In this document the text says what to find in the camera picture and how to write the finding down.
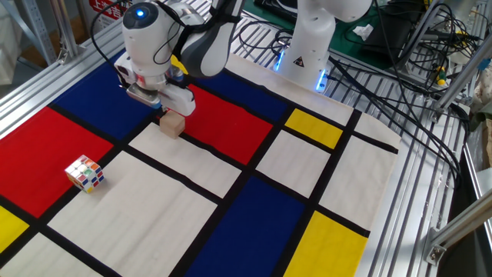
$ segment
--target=fabric mat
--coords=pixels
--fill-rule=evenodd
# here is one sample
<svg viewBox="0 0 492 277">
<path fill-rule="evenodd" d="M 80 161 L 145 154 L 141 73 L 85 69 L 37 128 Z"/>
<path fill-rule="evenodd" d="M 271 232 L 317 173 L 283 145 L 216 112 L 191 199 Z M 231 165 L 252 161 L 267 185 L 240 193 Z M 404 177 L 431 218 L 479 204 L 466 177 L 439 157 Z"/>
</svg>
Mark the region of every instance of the fabric mat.
<svg viewBox="0 0 492 277">
<path fill-rule="evenodd" d="M 197 109 L 173 140 L 160 111 L 93 82 L 111 74 L 0 141 L 2 277 L 354 275 L 400 137 L 232 55 L 187 78 Z M 63 172 L 81 154 L 105 172 L 91 194 Z"/>
</svg>

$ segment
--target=yellow square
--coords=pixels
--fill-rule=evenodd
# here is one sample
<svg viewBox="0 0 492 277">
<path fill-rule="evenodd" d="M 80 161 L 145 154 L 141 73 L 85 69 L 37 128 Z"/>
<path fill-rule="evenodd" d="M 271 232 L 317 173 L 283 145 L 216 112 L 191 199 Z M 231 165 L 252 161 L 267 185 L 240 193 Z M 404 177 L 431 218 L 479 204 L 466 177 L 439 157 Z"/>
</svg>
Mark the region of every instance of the yellow square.
<svg viewBox="0 0 492 277">
<path fill-rule="evenodd" d="M 342 130 L 312 115 L 295 109 L 285 125 L 307 137 L 334 149 Z"/>
<path fill-rule="evenodd" d="M 284 277 L 354 276 L 367 238 L 314 212 Z"/>
<path fill-rule="evenodd" d="M 0 207 L 0 253 L 11 245 L 29 225 Z"/>
</svg>

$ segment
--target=red square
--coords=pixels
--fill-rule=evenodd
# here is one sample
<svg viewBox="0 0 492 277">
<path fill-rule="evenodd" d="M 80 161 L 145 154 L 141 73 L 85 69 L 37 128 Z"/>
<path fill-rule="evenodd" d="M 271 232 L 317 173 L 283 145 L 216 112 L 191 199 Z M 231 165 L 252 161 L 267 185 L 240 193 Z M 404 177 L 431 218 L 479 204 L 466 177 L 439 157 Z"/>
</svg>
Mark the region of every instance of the red square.
<svg viewBox="0 0 492 277">
<path fill-rule="evenodd" d="M 186 118 L 184 132 L 246 165 L 272 125 L 201 88 L 189 88 L 197 107 Z"/>
<path fill-rule="evenodd" d="M 0 140 L 0 169 L 10 172 L 0 182 L 0 195 L 39 218 L 71 188 L 64 172 L 67 166 L 81 155 L 97 161 L 112 146 L 50 108 L 44 108 Z M 44 162 L 31 166 L 33 161 Z"/>
</svg>

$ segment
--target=rubik's cube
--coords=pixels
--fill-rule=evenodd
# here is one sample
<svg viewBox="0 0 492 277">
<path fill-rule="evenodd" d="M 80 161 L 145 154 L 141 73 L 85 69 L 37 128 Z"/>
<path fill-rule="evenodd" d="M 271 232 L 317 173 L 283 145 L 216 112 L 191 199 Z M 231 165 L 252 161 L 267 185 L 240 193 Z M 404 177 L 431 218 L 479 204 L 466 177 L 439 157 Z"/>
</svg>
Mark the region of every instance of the rubik's cube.
<svg viewBox="0 0 492 277">
<path fill-rule="evenodd" d="M 65 170 L 65 173 L 75 186 L 87 193 L 91 192 L 105 178 L 101 166 L 84 155 L 72 163 Z"/>
</svg>

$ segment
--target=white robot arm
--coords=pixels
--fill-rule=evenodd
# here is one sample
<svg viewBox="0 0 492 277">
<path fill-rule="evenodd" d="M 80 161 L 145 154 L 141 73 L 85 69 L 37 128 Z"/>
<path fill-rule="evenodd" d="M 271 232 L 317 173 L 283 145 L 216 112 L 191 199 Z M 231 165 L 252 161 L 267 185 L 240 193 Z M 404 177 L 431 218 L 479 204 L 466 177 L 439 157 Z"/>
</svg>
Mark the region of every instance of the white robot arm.
<svg viewBox="0 0 492 277">
<path fill-rule="evenodd" d="M 162 105 L 190 115 L 194 97 L 187 88 L 173 85 L 171 55 L 193 77 L 217 75 L 227 63 L 243 5 L 244 0 L 214 0 L 206 22 L 190 5 L 177 1 L 130 7 L 123 17 L 126 53 L 115 63 L 131 84 L 127 93 L 154 108 Z"/>
<path fill-rule="evenodd" d="M 191 6 L 175 0 L 130 7 L 123 18 L 127 53 L 115 63 L 132 84 L 127 93 L 155 108 L 162 105 L 182 115 L 191 114 L 194 97 L 173 82 L 171 54 L 193 77 L 217 75 L 227 63 L 244 1 L 213 0 L 212 17 L 206 22 Z M 322 89 L 335 18 L 352 22 L 370 6 L 371 0 L 298 0 L 291 45 L 274 70 L 310 90 Z"/>
<path fill-rule="evenodd" d="M 371 0 L 298 0 L 298 20 L 291 45 L 281 53 L 274 70 L 311 91 L 324 91 L 335 18 L 355 21 L 367 12 L 371 3 Z"/>
</svg>

